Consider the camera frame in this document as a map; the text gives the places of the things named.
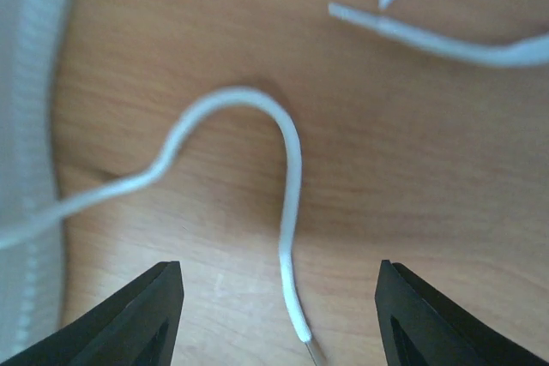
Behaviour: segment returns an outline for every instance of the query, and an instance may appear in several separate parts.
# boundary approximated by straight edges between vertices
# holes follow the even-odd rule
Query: exposed metal wire tip
[[[328,365],[328,359],[324,356],[324,353],[315,338],[312,338],[308,342],[305,342],[305,346],[307,346],[307,350],[309,351],[309,354],[311,355],[311,359],[315,366]]]

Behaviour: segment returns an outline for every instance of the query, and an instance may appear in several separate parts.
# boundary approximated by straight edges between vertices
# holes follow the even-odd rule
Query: curved white wire
[[[520,68],[549,63],[549,34],[520,40],[510,45],[478,45],[339,3],[330,3],[328,10],[333,17],[373,30],[386,38],[463,62],[497,68]]]
[[[236,105],[251,106],[270,115],[281,129],[287,154],[286,188],[281,217],[279,258],[281,263],[282,292],[293,328],[299,339],[308,344],[312,340],[293,277],[292,247],[299,210],[301,190],[301,147],[292,118],[268,95],[252,87],[224,87],[197,100],[181,114],[166,137],[156,160],[135,175],[122,177],[97,189],[71,196],[37,212],[28,220],[0,227],[0,249],[8,248],[34,237],[54,223],[81,210],[116,196],[125,195],[160,180],[166,174],[178,150],[195,127],[208,115],[219,109]]]

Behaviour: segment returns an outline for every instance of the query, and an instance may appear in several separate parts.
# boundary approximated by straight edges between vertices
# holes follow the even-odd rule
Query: wooden surface
[[[382,259],[549,358],[549,68],[430,57],[330,19],[328,1],[377,5],[75,0],[54,105],[63,194],[148,165],[197,97],[262,87],[303,142],[296,273],[332,364],[384,364]],[[546,0],[397,0],[388,13],[484,43],[549,30]],[[179,260],[174,364],[310,365],[281,295],[284,171],[272,121],[215,115],[161,182],[68,220],[65,321]]]

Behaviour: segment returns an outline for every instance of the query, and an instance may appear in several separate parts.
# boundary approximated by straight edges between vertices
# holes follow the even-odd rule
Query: wooden table
[[[64,195],[139,171],[190,102],[261,87],[297,124],[300,295],[332,364],[382,365],[373,293],[401,261],[549,358],[549,68],[494,70],[328,17],[328,1],[75,0],[53,135]],[[546,0],[397,0],[388,13],[463,39],[549,29]],[[149,189],[68,220],[65,321],[157,261],[179,260],[174,365],[311,365],[277,259],[275,124],[224,111]]]

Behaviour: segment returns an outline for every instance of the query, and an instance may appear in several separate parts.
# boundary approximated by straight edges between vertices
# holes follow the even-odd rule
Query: ridged white edge
[[[14,173],[20,182],[26,215],[52,203],[56,196],[49,128],[50,87],[70,0],[21,0],[11,79],[14,123]],[[12,263],[10,285],[0,285],[4,332],[0,361],[48,334],[59,323],[63,302],[63,233],[61,222],[21,246],[2,250]]]

